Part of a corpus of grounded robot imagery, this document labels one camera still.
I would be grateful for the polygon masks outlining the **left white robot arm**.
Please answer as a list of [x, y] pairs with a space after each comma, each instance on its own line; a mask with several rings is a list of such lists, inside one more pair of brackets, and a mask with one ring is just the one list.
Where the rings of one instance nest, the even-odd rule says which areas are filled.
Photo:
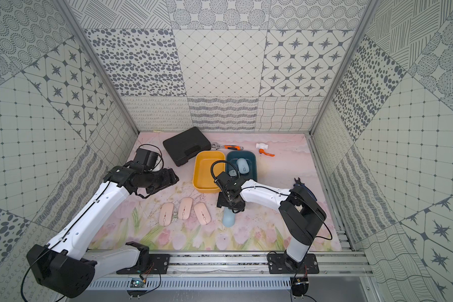
[[89, 285], [112, 273], [151, 273], [149, 247], [127, 242], [106, 252], [90, 252], [90, 243], [113, 212], [130, 196], [145, 189], [148, 195], [175, 185], [173, 169], [159, 171], [116, 166], [103, 179], [85, 207], [45, 245], [34, 245], [26, 255], [36, 282], [67, 298], [82, 294]]

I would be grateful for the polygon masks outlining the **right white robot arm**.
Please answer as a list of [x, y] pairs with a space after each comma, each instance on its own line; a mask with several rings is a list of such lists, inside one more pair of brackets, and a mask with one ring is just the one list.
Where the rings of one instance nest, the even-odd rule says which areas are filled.
[[229, 175], [225, 179], [216, 178], [214, 183], [233, 210], [245, 203], [255, 203], [277, 211], [291, 236], [285, 262], [296, 266], [303, 262], [327, 215], [312, 191], [299, 179], [291, 189], [279, 189]]

